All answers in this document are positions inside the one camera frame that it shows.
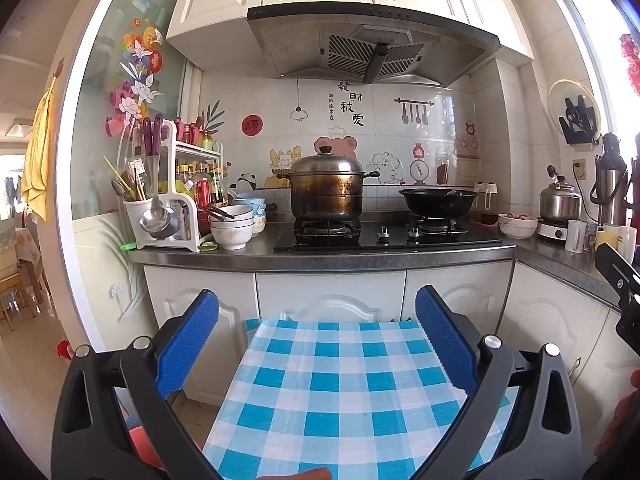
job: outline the black wok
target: black wok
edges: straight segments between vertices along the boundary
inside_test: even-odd
[[[458,218],[466,214],[478,196],[475,191],[446,188],[401,189],[409,209],[425,218]]]

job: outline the blue gripper pad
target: blue gripper pad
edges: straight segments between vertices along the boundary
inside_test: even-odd
[[[188,318],[158,359],[156,387],[163,399],[182,388],[204,343],[218,322],[218,297],[210,290],[203,290],[189,309],[191,313]]]
[[[415,297],[415,315],[436,351],[451,384],[467,395],[478,387],[476,358],[449,316],[449,309],[436,290],[427,285]]]

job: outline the countertop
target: countertop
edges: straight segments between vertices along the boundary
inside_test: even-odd
[[[132,261],[151,266],[238,272],[363,272],[367,270],[429,269],[512,260],[561,280],[594,298],[617,307],[618,295],[595,269],[593,252],[573,254],[563,245],[533,236],[504,238],[501,245],[458,250],[411,249],[370,251],[274,252],[272,247],[290,223],[268,223],[244,249],[191,253],[168,248],[129,251]]]

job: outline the yellow towel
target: yellow towel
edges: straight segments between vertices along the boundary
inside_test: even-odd
[[[51,128],[51,109],[53,104],[53,86],[60,77],[64,59],[58,63],[51,85],[38,103],[33,118],[33,130],[24,157],[22,175],[22,199],[44,221],[47,220],[47,174],[49,171],[49,130]]]

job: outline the kettle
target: kettle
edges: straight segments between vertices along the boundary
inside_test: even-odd
[[[604,154],[596,156],[596,182],[589,200],[599,206],[598,224],[625,225],[626,209],[632,206],[626,202],[628,171],[620,156],[620,140],[615,134],[608,133],[602,137],[602,145]]]
[[[543,221],[566,224],[569,220],[578,220],[582,197],[564,176],[558,175],[555,167],[547,166],[546,172],[553,182],[540,192],[540,216]]]

